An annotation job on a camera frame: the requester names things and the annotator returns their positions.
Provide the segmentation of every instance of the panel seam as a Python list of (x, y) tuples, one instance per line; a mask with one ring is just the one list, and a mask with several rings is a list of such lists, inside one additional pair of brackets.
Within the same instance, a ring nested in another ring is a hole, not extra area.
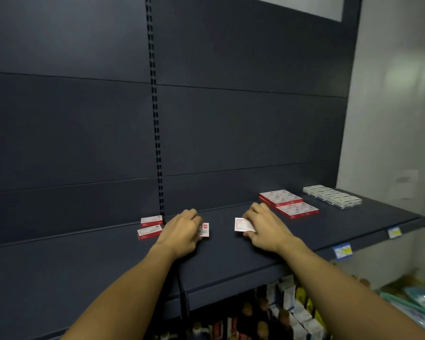
[(149, 74), (151, 78), (151, 98), (153, 102), (153, 122), (154, 122), (154, 143), (156, 150), (156, 168), (159, 193), (159, 211), (162, 217), (164, 212), (164, 187), (162, 185), (162, 157), (160, 154), (160, 134), (159, 134), (159, 110), (157, 101), (156, 86), (156, 63), (154, 60), (154, 33), (153, 33), (153, 14), (151, 0), (145, 0), (146, 9), (146, 28), (148, 31), (148, 53), (149, 53)]

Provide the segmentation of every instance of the person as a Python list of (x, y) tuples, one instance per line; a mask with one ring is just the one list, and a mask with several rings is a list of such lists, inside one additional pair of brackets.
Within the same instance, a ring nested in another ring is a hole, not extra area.
[[(256, 232), (253, 245), (279, 254), (297, 275), (335, 339), (425, 340), (425, 330), (359, 281), (310, 251), (266, 204), (243, 215)], [(148, 255), (111, 284), (85, 310), (63, 340), (142, 339), (173, 262), (194, 251), (202, 218), (195, 210), (175, 216)]]

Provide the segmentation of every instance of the red box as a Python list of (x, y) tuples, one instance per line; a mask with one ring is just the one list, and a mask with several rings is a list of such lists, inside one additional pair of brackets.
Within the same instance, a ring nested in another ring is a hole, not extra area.
[(277, 207), (277, 211), (289, 219), (295, 219), (319, 213), (319, 210), (304, 202)]
[(290, 205), (294, 203), (300, 203), (303, 201), (301, 197), (292, 194), (285, 189), (260, 193), (258, 199), (272, 208), (277, 208), (278, 206)]
[(150, 227), (152, 225), (164, 225), (164, 221), (162, 220), (162, 216), (152, 216), (152, 217), (144, 217), (140, 221), (142, 227)]
[(161, 232), (162, 227), (159, 224), (137, 230), (140, 240), (145, 238), (153, 238), (154, 236), (158, 236)]

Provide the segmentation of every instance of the price tag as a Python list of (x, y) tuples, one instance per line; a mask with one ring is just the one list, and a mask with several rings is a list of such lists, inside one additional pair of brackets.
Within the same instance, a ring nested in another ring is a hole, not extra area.
[(353, 250), (349, 243), (343, 243), (334, 247), (335, 257), (339, 260), (353, 256)]
[(399, 227), (389, 228), (387, 229), (387, 233), (389, 234), (389, 238), (391, 240), (393, 240), (394, 238), (399, 238), (403, 235)]

